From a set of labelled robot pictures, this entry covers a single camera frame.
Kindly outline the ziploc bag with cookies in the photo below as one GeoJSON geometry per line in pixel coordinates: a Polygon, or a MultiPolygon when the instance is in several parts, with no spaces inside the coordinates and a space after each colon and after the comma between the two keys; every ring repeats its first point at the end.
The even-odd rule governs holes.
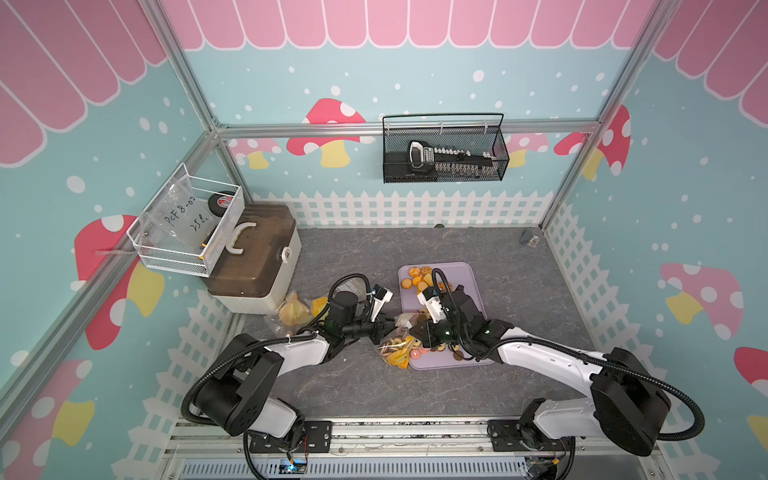
{"type": "Polygon", "coordinates": [[[379,356],[390,366],[407,370],[413,360],[420,359],[429,350],[412,334],[411,328],[398,326],[377,345],[379,356]]]}
{"type": "Polygon", "coordinates": [[[322,296],[307,303],[295,291],[291,291],[279,305],[277,312],[265,317],[265,323],[269,331],[278,337],[295,335],[311,323],[327,302],[327,297],[322,296]]]}

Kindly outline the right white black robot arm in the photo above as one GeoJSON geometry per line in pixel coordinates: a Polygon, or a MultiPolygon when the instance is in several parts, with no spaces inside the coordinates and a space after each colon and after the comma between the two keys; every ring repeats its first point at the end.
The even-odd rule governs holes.
{"type": "Polygon", "coordinates": [[[513,427],[525,448],[536,451],[551,441],[604,437],[645,457],[659,441],[686,441],[704,430],[700,406],[652,376],[630,351],[581,350],[488,319],[439,268],[421,270],[412,283],[428,318],[410,332],[424,347],[457,349],[465,361],[521,367],[581,393],[569,401],[532,400],[513,427]]]}

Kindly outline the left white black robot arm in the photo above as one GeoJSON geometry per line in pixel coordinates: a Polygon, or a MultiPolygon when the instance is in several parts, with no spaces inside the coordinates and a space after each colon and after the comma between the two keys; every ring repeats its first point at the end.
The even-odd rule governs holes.
{"type": "Polygon", "coordinates": [[[392,297],[391,290],[371,284],[365,275],[348,274],[332,285],[325,305],[294,335],[266,340],[237,335],[184,395],[181,416],[218,426],[230,436],[300,441],[304,416],[272,396],[277,380],[328,363],[360,339],[380,344],[396,328],[395,320],[381,313],[392,297]]]}

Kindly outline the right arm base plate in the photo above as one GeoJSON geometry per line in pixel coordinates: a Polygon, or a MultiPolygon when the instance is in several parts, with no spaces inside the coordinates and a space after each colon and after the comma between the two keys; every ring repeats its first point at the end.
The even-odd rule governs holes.
{"type": "Polygon", "coordinates": [[[563,452],[567,453],[568,438],[547,437],[533,421],[497,419],[487,423],[487,435],[495,452],[563,452]]]}

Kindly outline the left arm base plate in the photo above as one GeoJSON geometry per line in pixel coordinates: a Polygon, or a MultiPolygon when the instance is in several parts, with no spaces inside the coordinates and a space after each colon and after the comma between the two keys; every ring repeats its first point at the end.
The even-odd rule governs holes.
{"type": "Polygon", "coordinates": [[[304,455],[305,453],[328,453],[332,436],[331,421],[305,420],[293,427],[284,437],[278,438],[267,433],[250,432],[248,451],[253,454],[304,455]]]}

